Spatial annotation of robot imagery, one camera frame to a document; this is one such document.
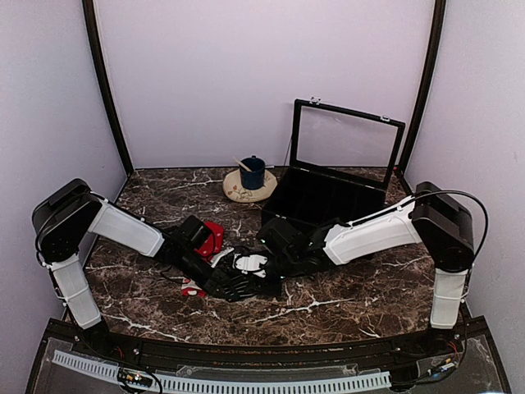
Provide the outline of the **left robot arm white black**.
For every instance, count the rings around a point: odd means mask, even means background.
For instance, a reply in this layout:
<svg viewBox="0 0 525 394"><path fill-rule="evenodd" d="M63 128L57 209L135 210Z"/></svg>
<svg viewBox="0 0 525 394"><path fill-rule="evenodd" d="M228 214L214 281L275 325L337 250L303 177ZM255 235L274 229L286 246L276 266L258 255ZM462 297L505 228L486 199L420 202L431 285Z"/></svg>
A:
<svg viewBox="0 0 525 394"><path fill-rule="evenodd" d="M35 248L57 285L74 320L84 330L83 343L98 358L116 350L115 338L99 324L103 317L80 263L80 242L88 233L129 247L143 256L168 263L205 291L222 294L226 277L198 253L212 234L196 217L162 230L118 208L76 178L40 203L32 213Z"/></svg>

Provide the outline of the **red Santa Christmas sock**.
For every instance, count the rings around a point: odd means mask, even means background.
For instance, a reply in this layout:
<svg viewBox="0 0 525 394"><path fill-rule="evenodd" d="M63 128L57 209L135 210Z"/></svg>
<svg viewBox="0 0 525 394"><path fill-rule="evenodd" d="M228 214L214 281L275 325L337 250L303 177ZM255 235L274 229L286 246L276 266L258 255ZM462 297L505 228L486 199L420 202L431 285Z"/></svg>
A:
<svg viewBox="0 0 525 394"><path fill-rule="evenodd" d="M215 256L222 249L224 228L215 222L194 221L193 217L190 217L180 226L180 229L189 236L189 243L194 247L194 251L212 266ZM181 284L181 294L204 297L207 292L196 281L185 277Z"/></svg>

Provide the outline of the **black white striped sock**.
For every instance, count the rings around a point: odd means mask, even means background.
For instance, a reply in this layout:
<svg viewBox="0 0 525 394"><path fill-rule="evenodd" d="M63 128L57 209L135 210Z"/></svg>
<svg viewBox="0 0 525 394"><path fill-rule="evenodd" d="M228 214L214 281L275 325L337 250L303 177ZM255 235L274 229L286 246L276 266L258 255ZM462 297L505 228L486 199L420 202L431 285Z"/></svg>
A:
<svg viewBox="0 0 525 394"><path fill-rule="evenodd" d="M240 270L233 267L234 259L238 256L260 254L250 252L246 247L228 247L217 254L214 258L212 268L221 269L230 279L230 285L227 287L227 298L222 298L228 301L238 301L249 298L257 294L260 290L260 281L266 277L265 270L260 273L242 273Z"/></svg>

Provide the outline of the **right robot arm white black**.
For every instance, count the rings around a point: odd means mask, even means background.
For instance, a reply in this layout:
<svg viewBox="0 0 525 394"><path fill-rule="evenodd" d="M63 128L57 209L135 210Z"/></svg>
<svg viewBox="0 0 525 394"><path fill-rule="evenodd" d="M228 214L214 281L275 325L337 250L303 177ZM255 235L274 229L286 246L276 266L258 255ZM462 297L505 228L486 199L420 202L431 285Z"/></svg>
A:
<svg viewBox="0 0 525 394"><path fill-rule="evenodd" d="M430 325L418 339L424 355L438 355L450 343L468 272L475 259L473 218L430 181L413 196L352 222L330 222L304 235L282 218L273 218L257 238L271 257L268 277L302 277L329 271L363 256L402 245L424 244L435 267Z"/></svg>

